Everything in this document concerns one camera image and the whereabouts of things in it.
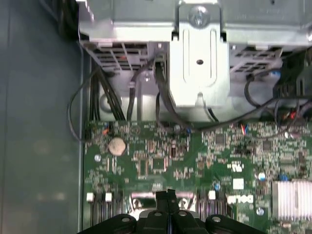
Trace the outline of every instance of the black cable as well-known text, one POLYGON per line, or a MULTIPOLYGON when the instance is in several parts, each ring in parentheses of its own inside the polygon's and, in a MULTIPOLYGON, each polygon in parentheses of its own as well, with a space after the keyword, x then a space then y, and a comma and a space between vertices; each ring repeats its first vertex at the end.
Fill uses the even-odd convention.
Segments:
POLYGON ((89 120, 94 118, 94 77, 90 80, 89 120))
POLYGON ((169 97, 169 92, 168 92, 168 87, 167 83, 165 81, 165 78, 162 73, 161 65, 160 63, 156 63, 155 65, 155 80, 159 89, 159 93, 161 96, 161 99, 168 110, 168 112, 171 115, 171 118, 174 120, 175 123, 181 125, 182 127, 186 129, 193 129, 192 125, 186 123, 175 111, 175 109, 172 106, 170 97, 169 97))
POLYGON ((130 91, 129 91, 129 105, 127 110, 127 120, 131 120, 133 106, 136 99, 136 85, 137 85, 137 78, 140 76, 140 74, 150 68, 154 64, 155 58, 152 58, 149 60, 144 66, 142 66, 140 69, 138 69, 134 75, 132 76, 130 80, 130 91))
POLYGON ((98 78, 95 77, 94 82, 94 116, 95 120, 100 120, 99 115, 99 83, 98 78))
POLYGON ((304 114, 311 108, 312 108, 312 100, 309 100, 301 107, 299 116, 303 117, 304 114))
POLYGON ((279 103, 280 103, 281 99, 278 99, 276 101, 276 104, 275 104, 275 108, 274 108, 274 122, 275 124, 279 127, 280 124, 278 122, 278 119, 277 119, 277 114, 278 114, 278 107, 279 107, 279 103))
POLYGON ((270 136, 252 136, 252 135, 245 135, 245 136, 246 137, 250 137, 250 138, 254 138, 254 139, 271 139, 271 138, 275 138, 275 137, 281 136, 281 135, 285 134, 286 132, 288 132, 289 129, 294 126, 294 124, 296 123, 296 121, 297 121, 297 119, 299 117, 299 113, 300 113, 300 104, 299 104, 299 100, 298 100, 297 101, 297 106, 296 106, 296 114, 295 114, 294 118, 292 119, 292 121, 289 122, 286 125, 284 130, 279 131, 276 134, 273 134, 273 135, 270 135, 270 136))
POLYGON ((208 110, 208 112, 209 112, 211 118, 213 118, 215 122, 219 122, 219 120, 218 120, 218 118, 215 116, 213 110, 212 110, 211 108, 207 108, 207 110, 208 110))
POLYGON ((182 127, 185 127, 187 129, 193 129, 194 131, 200 131, 200 132, 208 132, 208 131, 213 131, 217 128, 222 128, 222 127, 227 127, 230 124, 233 123, 238 123, 242 120, 244 120, 245 118, 248 118, 250 116, 252 116, 253 114, 265 109, 268 105, 274 103, 276 100, 274 98, 268 100, 267 102, 265 102, 264 104, 260 105, 259 107, 257 107, 256 109, 249 111, 248 113, 243 114, 242 116, 233 118, 231 120, 225 121, 225 122, 220 122, 216 125, 212 125, 212 126, 207 126, 207 127, 203 127, 200 129, 194 129, 192 127, 192 125, 186 123, 174 110, 170 97, 168 95, 168 88, 167 88, 167 84, 165 82, 165 79, 163 77, 163 73, 162 73, 162 69, 161 69, 161 65, 159 63, 156 63, 155 65, 155 79, 159 88, 159 92, 160 92, 160 96, 164 102, 165 107, 167 108, 167 110, 169 111, 169 113, 171 114, 171 117, 173 118, 174 122, 181 125, 182 127))
POLYGON ((93 142, 94 140, 100 138, 102 136, 102 134, 99 134, 97 136, 95 136, 94 138, 92 139, 80 139, 79 136, 76 134, 75 130, 74 130, 74 125, 73 125, 73 122, 72 122, 72 113, 71 113, 71 110, 72 110, 72 104, 73 104, 73 101, 75 99, 75 97, 77 96, 77 94, 81 91, 81 89, 87 85, 90 80, 92 79, 92 77, 97 73, 97 71, 99 70, 99 67, 97 67, 91 74, 90 76, 78 87, 77 91, 74 92, 74 94, 71 96, 70 100, 69 100, 69 103, 67 105, 67 120, 68 120, 68 125, 69 125, 69 128, 70 128, 70 131, 73 135, 73 137, 79 141, 80 143, 91 143, 93 142))
POLYGON ((63 11, 63 15, 65 17, 65 20, 68 26, 72 30, 77 31, 78 30, 78 18, 77 17, 73 18, 73 12, 71 12, 71 10, 69 9, 68 4, 69 4, 68 0, 61 0, 60 8, 63 11))
POLYGON ((155 107, 155 114, 156 114, 156 123, 157 125, 162 128, 163 130, 165 130, 166 132, 172 132, 173 129, 172 128, 166 128, 162 122, 159 119, 159 112, 160 112, 160 93, 157 94, 156 96, 156 107, 155 107))
POLYGON ((113 100, 112 100, 112 97, 111 97, 111 95, 110 95, 109 90, 107 89, 107 87, 106 87, 106 85, 105 85, 105 83, 103 82, 102 79, 99 79, 99 81, 100 81, 101 86, 102 86, 102 88, 103 88, 103 91, 104 91, 104 93, 105 93, 105 95, 106 95, 107 102, 108 102, 108 104, 109 104, 109 106, 110 106, 110 108, 111 108, 111 111, 112 111, 112 113, 113 113, 113 116, 114 116, 115 120, 120 120, 120 116, 119 116, 119 114, 118 114, 118 112, 117 112, 117 110, 116 110, 116 108, 115 108, 115 104, 114 104, 114 102, 113 102, 113 100))
MULTIPOLYGON (((260 73, 255 74, 255 75, 248 76, 247 82, 246 82, 245 87, 244 87, 244 95, 245 95, 245 98, 246 98, 247 102, 251 106, 254 106, 254 107, 259 107, 260 106, 259 103, 255 102, 252 99, 252 97, 250 96, 249 86, 250 86, 251 82, 255 81, 256 78, 260 78, 260 77, 268 75, 270 72, 280 72, 280 69, 273 68, 273 69, 262 71, 260 73)), ((274 116, 274 111, 273 110, 271 110, 269 108, 265 108, 265 111, 268 112, 270 115, 274 116)))
POLYGON ((122 108, 120 106, 120 102, 116 96, 116 93, 114 92, 114 89, 112 88, 110 82, 108 81, 107 77, 104 75, 102 69, 98 72, 98 79, 100 83, 102 84, 102 87, 106 87, 107 92, 105 92, 107 98, 108 96, 112 100, 112 106, 110 104, 110 107, 113 111, 113 109, 116 110, 117 118, 116 120, 126 120, 125 116, 123 115, 122 108))

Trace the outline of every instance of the blue component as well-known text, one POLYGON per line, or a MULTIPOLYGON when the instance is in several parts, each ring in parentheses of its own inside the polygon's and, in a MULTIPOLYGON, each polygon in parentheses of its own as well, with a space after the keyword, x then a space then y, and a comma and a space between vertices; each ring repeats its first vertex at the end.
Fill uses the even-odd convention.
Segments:
POLYGON ((287 175, 279 175, 279 180, 280 181, 288 181, 287 175))
POLYGON ((216 183, 216 184, 214 185, 214 189, 215 189, 216 191, 219 191, 220 188, 221 188, 221 186, 220 186, 219 183, 216 183))
POLYGON ((278 71, 275 71, 275 72, 270 72, 270 75, 273 76, 273 77, 281 77, 281 73, 278 72, 278 71))
POLYGON ((245 134, 248 132, 248 124, 245 126, 245 134))

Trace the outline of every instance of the motherboard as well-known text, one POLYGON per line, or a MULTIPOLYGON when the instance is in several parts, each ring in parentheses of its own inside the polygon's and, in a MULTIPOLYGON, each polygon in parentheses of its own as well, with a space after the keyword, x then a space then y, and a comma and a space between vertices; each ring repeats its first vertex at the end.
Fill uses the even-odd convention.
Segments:
POLYGON ((167 126, 89 123, 95 140, 85 144, 84 229, 120 213, 138 218, 155 209, 156 191, 170 188, 180 208, 202 220, 221 214, 266 233, 312 233, 311 126, 274 138, 264 137, 281 131, 271 122, 204 133, 167 126))

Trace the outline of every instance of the microchip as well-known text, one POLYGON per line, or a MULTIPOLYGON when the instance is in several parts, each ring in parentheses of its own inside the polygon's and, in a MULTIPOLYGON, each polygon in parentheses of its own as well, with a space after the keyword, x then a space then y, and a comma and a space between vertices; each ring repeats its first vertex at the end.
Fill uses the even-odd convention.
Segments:
POLYGON ((216 145, 224 145, 225 144, 225 137, 223 134, 215 135, 215 144, 216 145))
POLYGON ((153 159, 153 169, 154 170, 164 170, 165 162, 163 158, 154 158, 153 159))
POLYGON ((266 140, 262 143, 262 150, 263 151, 272 151, 272 142, 266 140))

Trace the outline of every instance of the heatsink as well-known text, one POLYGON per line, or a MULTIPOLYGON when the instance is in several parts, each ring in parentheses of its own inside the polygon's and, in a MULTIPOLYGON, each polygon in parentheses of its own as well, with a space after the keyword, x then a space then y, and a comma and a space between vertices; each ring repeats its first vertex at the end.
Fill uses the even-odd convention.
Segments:
POLYGON ((312 182, 275 181, 272 184, 272 214, 280 220, 312 220, 312 182))

